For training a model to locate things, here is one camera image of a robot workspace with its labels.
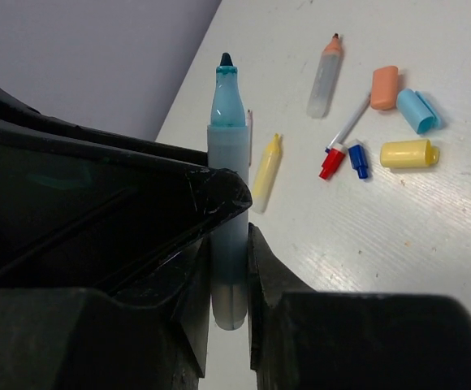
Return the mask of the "light blue marker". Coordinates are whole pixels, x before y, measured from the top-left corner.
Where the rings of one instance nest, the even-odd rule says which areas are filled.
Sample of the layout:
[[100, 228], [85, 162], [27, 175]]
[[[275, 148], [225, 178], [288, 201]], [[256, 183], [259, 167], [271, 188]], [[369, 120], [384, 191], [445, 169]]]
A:
[[[207, 128], [209, 167], [228, 173], [218, 186], [225, 206], [241, 206], [249, 175], [249, 130], [238, 85], [238, 68], [222, 54]], [[214, 319], [226, 331], [240, 328], [247, 313], [248, 213], [227, 220], [210, 236]]]

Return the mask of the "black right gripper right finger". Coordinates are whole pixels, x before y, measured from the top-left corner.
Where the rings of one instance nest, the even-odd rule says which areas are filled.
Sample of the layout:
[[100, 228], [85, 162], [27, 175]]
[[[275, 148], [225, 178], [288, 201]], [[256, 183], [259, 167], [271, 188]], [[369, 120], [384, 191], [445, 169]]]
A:
[[318, 292], [248, 231], [260, 389], [471, 389], [471, 315], [450, 297]]

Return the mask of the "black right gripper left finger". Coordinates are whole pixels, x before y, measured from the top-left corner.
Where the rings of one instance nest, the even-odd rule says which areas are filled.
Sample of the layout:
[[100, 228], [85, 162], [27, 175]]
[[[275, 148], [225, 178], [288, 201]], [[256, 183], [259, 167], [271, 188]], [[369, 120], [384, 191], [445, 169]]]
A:
[[197, 388], [229, 178], [0, 89], [0, 389]]

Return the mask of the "light blue marker cap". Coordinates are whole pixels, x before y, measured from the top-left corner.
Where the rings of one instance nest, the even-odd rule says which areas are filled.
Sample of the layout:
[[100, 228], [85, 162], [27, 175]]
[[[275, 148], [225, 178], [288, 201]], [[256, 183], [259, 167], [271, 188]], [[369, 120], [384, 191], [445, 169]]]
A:
[[397, 95], [396, 108], [418, 135], [443, 127], [441, 116], [419, 91], [401, 90]]

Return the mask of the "yellow marker cap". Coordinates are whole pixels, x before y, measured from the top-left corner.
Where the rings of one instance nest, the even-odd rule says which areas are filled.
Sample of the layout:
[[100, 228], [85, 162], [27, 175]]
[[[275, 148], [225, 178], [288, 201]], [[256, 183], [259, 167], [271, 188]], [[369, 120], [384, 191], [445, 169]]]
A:
[[385, 143], [380, 163], [389, 169], [426, 168], [439, 161], [440, 149], [428, 139]]

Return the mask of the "yellow marker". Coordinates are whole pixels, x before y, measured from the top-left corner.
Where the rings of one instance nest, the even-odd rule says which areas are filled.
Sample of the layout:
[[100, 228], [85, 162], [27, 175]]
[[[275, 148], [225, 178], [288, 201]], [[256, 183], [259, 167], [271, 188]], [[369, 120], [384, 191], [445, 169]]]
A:
[[282, 136], [275, 133], [264, 149], [252, 188], [253, 210], [259, 214], [266, 211], [274, 181], [282, 158]]

